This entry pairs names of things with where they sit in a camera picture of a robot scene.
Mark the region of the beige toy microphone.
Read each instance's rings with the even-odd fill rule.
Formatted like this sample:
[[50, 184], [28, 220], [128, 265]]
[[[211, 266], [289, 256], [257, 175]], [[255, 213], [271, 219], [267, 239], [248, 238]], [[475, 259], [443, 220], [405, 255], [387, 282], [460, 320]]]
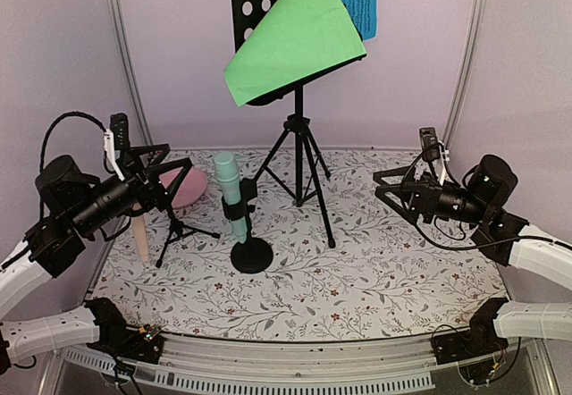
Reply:
[[150, 259], [149, 245], [147, 240], [147, 227], [144, 212], [139, 204], [132, 207], [131, 227], [135, 239], [136, 250], [142, 262], [148, 263]]

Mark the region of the black small tripod mic stand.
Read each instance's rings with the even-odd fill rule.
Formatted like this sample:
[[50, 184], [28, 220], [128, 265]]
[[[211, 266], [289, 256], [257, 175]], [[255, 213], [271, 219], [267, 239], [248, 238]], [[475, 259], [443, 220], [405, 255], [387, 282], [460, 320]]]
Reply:
[[163, 263], [164, 263], [164, 257], [165, 254], [167, 252], [167, 249], [173, 244], [176, 243], [180, 240], [184, 240], [187, 237], [193, 236], [194, 234], [200, 233], [200, 234], [205, 234], [206, 236], [209, 236], [213, 239], [220, 239], [221, 238], [221, 234], [217, 233], [217, 232], [213, 232], [213, 231], [206, 231], [203, 229], [199, 229], [198, 227], [194, 227], [194, 226], [190, 226], [188, 224], [186, 224], [185, 222], [183, 222], [181, 219], [179, 219], [175, 213], [174, 210], [169, 207], [165, 210], [168, 218], [169, 218], [169, 230], [168, 230], [168, 234], [167, 237], [164, 241], [164, 245], [161, 249], [161, 253], [158, 257], [158, 259], [156, 260], [155, 266], [157, 269], [161, 268]]

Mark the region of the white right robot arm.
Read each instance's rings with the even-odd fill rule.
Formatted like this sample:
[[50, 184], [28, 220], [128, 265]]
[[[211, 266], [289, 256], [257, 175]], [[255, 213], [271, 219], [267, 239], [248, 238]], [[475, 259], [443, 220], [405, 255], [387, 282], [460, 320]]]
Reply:
[[[494, 263], [535, 273], [566, 289], [571, 287], [571, 247], [505, 211], [517, 176], [496, 155], [485, 155], [467, 174], [467, 183], [438, 181], [416, 167], [375, 172], [375, 195], [411, 225], [436, 218], [468, 224], [473, 247]], [[571, 339], [571, 305], [528, 304], [491, 298], [474, 313], [462, 348], [482, 355], [510, 337]]]

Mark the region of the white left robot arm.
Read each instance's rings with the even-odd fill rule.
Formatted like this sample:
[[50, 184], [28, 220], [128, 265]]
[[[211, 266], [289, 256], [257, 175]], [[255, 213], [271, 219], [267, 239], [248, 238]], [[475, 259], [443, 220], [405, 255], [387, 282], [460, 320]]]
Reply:
[[[125, 174], [105, 181], [80, 170], [70, 155], [60, 155], [35, 180], [49, 214], [26, 231], [1, 264], [1, 314], [7, 315], [33, 290], [72, 266], [97, 231], [114, 218], [169, 211], [172, 200], [192, 167], [189, 158], [165, 161], [167, 145], [135, 147], [124, 152]], [[1, 323], [1, 369], [28, 357], [77, 344], [87, 344], [113, 358], [156, 357], [152, 333], [132, 330], [108, 298], [89, 300], [60, 315], [20, 323]]]

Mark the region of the black round-base mic stand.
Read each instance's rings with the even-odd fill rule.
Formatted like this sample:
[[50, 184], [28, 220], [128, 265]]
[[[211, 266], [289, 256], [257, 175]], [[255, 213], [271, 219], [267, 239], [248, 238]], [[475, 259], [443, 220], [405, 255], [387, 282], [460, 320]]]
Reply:
[[237, 240], [231, 249], [231, 263], [240, 273], [256, 274], [266, 270], [273, 262], [273, 250], [271, 245], [252, 232], [252, 221], [250, 215], [255, 212], [256, 207], [249, 203], [257, 198], [257, 184], [254, 180], [244, 178], [240, 181], [240, 201], [237, 204], [229, 205], [225, 198], [222, 198], [223, 213], [225, 218], [231, 222], [239, 222], [244, 219], [246, 223], [246, 239], [244, 242]]

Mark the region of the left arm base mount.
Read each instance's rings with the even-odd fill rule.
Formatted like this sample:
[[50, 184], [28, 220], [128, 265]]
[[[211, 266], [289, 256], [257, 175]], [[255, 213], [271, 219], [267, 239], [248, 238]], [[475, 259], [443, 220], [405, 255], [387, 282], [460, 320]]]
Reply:
[[145, 324], [139, 328], [108, 326], [100, 331], [99, 340], [87, 347], [106, 354], [114, 362], [114, 373], [130, 380], [136, 364], [158, 365], [164, 349], [162, 328]]

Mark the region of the mint green toy microphone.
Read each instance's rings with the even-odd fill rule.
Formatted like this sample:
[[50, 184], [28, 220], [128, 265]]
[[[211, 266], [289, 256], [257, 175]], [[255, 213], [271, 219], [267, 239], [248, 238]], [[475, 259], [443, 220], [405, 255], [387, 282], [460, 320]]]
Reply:
[[240, 192], [240, 169], [234, 154], [218, 153], [214, 157], [214, 172], [223, 193], [232, 232], [239, 243], [245, 243], [248, 238], [248, 226]]

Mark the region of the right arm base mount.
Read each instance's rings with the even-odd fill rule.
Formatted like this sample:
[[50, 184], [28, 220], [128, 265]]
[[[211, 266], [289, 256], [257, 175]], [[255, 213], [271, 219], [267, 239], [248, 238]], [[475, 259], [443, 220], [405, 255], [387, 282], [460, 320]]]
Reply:
[[483, 326], [477, 325], [460, 331], [451, 325], [441, 324], [432, 332], [430, 344], [439, 366], [490, 355], [486, 372], [481, 367], [480, 374], [470, 370], [459, 373], [467, 384], [480, 388], [501, 380], [514, 368], [522, 348], [522, 339], [517, 339], [512, 360], [503, 372], [500, 372], [500, 369], [506, 364], [509, 342], [490, 334]]

